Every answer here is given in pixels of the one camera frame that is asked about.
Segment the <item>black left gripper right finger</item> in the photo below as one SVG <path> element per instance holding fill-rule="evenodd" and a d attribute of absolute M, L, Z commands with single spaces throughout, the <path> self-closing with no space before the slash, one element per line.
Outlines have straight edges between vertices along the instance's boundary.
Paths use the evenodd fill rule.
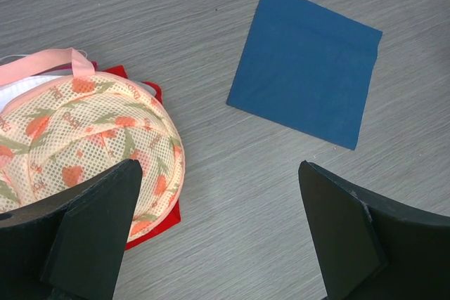
<path fill-rule="evenodd" d="M 327 299 L 448 299 L 449 217 L 300 164 Z"/>

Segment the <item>blue paper napkin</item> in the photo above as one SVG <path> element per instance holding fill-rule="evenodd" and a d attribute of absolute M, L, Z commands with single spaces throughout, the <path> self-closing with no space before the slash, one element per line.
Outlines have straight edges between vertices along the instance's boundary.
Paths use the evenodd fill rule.
<path fill-rule="evenodd" d="M 354 150 L 382 35 L 308 0 L 259 0 L 226 102 Z"/>

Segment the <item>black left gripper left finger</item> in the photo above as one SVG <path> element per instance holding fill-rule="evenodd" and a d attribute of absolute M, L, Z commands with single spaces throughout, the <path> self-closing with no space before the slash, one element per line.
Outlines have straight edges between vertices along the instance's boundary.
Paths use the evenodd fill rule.
<path fill-rule="evenodd" d="M 2 299 L 111 299 L 141 188 L 127 159 L 1 214 Z"/>

